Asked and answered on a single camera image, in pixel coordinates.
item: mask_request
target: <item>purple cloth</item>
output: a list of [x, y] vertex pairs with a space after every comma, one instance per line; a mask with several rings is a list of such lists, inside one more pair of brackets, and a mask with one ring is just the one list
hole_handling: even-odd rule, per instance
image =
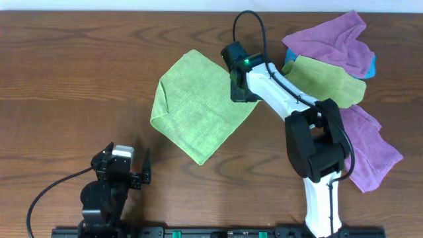
[[343, 67], [347, 73], [364, 78], [375, 55], [356, 38], [365, 29], [365, 22], [355, 11], [313, 28], [286, 36], [282, 42], [296, 55], [307, 56]]
[[[382, 126], [361, 107], [352, 105], [340, 109], [340, 113], [356, 155], [350, 178], [362, 192], [375, 190], [403, 156], [382, 139], [379, 135]], [[351, 157], [345, 160], [345, 167], [350, 169]]]

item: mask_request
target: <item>wire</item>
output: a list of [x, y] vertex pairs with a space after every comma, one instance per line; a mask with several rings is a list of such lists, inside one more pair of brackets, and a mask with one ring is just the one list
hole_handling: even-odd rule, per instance
[[57, 181], [55, 181], [54, 183], [52, 183], [50, 186], [48, 186], [47, 188], [45, 188], [35, 199], [34, 199], [34, 201], [32, 202], [32, 204], [31, 204], [31, 206], [29, 207], [29, 210], [28, 210], [28, 214], [26, 215], [26, 228], [27, 228], [27, 230], [28, 230], [28, 235], [29, 235], [29, 237], [30, 238], [34, 238], [34, 234], [32, 234], [32, 230], [31, 230], [31, 213], [32, 213], [32, 210], [34, 209], [34, 207], [35, 207], [35, 204], [39, 201], [39, 199], [47, 192], [47, 191], [49, 191], [50, 189], [52, 189], [54, 186], [56, 186], [56, 185], [58, 185], [59, 183], [61, 183], [61, 182], [63, 182], [63, 181], [66, 181], [66, 180], [68, 180], [68, 179], [72, 179], [73, 177], [76, 177], [76, 176], [79, 176], [79, 175], [82, 175], [82, 174], [84, 174], [84, 173], [86, 173], [86, 172], [88, 172], [88, 171], [90, 171], [91, 169], [93, 169], [92, 167], [89, 167], [88, 169], [84, 169], [83, 171], [80, 171], [80, 172], [78, 172], [78, 173], [75, 173], [75, 174], [73, 174], [73, 175], [69, 175], [68, 177], [65, 177], [65, 178], [62, 178], [62, 179], [60, 179], [60, 180], [57, 180]]
[[[232, 27], [233, 41], [234, 42], [236, 41], [236, 39], [235, 39], [235, 27], [237, 25], [238, 18], [241, 15], [245, 14], [245, 13], [250, 13], [250, 14], [254, 15], [257, 18], [257, 20], [259, 21], [259, 23], [260, 23], [260, 26], [262, 28], [262, 34], [263, 34], [263, 58], [264, 58], [264, 64], [265, 64], [266, 69], [269, 72], [270, 76], [273, 78], [273, 80], [275, 80], [275, 82], [277, 82], [277, 84], [279, 84], [279, 86], [281, 86], [285, 91], [287, 91], [291, 96], [293, 96], [299, 102], [302, 102], [303, 104], [309, 106], [310, 108], [313, 108], [317, 112], [320, 112], [322, 114], [322, 116], [323, 115], [325, 115], [326, 117], [332, 116], [332, 115], [328, 114], [327, 112], [325, 112], [322, 108], [319, 108], [318, 106], [316, 106], [316, 105], [314, 105], [314, 104], [312, 104], [310, 102], [307, 102], [306, 100], [303, 100], [300, 95], [296, 95], [288, 87], [286, 87], [283, 83], [281, 83], [279, 80], [277, 80], [275, 78], [274, 72], [272, 72], [270, 70], [269, 65], [268, 65], [266, 31], [264, 29], [264, 24], [263, 24], [262, 19], [259, 17], [259, 15], [256, 12], [251, 11], [251, 10], [246, 10], [246, 11], [240, 12], [237, 15], [237, 17], [235, 18], [235, 20], [233, 22], [233, 27]], [[355, 158], [355, 155], [354, 155], [354, 148], [352, 147], [350, 138], [346, 134], [345, 130], [343, 130], [342, 127], [336, 122], [336, 120], [333, 120], [333, 123], [334, 123], [335, 127], [341, 132], [341, 134], [345, 138], [345, 140], [347, 141], [348, 147], [349, 147], [349, 149], [351, 151], [351, 167], [350, 167], [350, 169], [348, 170], [348, 172], [345, 175], [343, 175], [343, 176], [341, 176], [339, 178], [334, 178], [334, 179], [330, 180], [329, 183], [328, 183], [328, 187], [329, 187], [329, 202], [330, 202], [330, 217], [329, 217], [329, 219], [330, 219], [330, 236], [331, 237], [333, 237], [333, 235], [334, 235], [334, 233], [333, 233], [333, 197], [332, 197], [332, 195], [333, 195], [332, 194], [332, 191], [333, 191], [333, 183], [334, 182], [339, 182], [339, 181], [342, 181], [342, 180], [348, 178], [352, 174], [352, 172], [354, 171], [354, 167], [355, 167], [355, 163], [356, 163], [356, 158]]]

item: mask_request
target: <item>brown wooden surface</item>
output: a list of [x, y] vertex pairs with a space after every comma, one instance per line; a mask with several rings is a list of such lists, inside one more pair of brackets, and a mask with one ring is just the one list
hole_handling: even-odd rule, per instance
[[[110, 142], [153, 153], [153, 181], [131, 191], [125, 218], [169, 226], [301, 223], [304, 185], [288, 161], [284, 124], [265, 103], [203, 166], [149, 123], [160, 77], [197, 49], [224, 66], [235, 13], [0, 12], [0, 237], [25, 237], [35, 196], [89, 166]], [[269, 56], [281, 68], [286, 34], [340, 13], [262, 13]], [[423, 236], [423, 15], [361, 14], [360, 40], [377, 55], [377, 76], [360, 104], [403, 155], [379, 189], [340, 185], [342, 221], [382, 225], [388, 237]], [[259, 25], [237, 37], [262, 50]], [[140, 158], [135, 170], [140, 170]], [[82, 219], [81, 189], [93, 172], [49, 191], [36, 205], [36, 237]]]

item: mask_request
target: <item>blue cloth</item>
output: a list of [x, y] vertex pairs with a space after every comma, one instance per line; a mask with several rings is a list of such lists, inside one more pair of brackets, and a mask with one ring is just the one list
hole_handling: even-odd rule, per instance
[[[288, 48], [288, 50], [286, 51], [285, 64], [289, 60], [295, 61], [297, 57], [298, 56], [294, 54], [291, 49]], [[376, 56], [374, 56], [373, 59], [371, 60], [369, 71], [367, 71], [366, 75], [363, 78], [359, 78], [354, 75], [351, 75], [351, 76], [356, 79], [368, 79], [368, 78], [374, 77], [375, 75], [376, 75]]]

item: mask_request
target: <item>green cloth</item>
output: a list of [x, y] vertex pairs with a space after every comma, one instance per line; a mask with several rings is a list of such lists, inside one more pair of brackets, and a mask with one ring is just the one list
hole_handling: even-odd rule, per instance
[[234, 103], [228, 72], [196, 50], [184, 54], [157, 86], [151, 125], [202, 165], [256, 103]]
[[363, 100], [365, 83], [351, 77], [342, 67], [304, 56], [290, 60], [282, 71], [297, 88], [320, 101], [331, 98], [340, 108]]

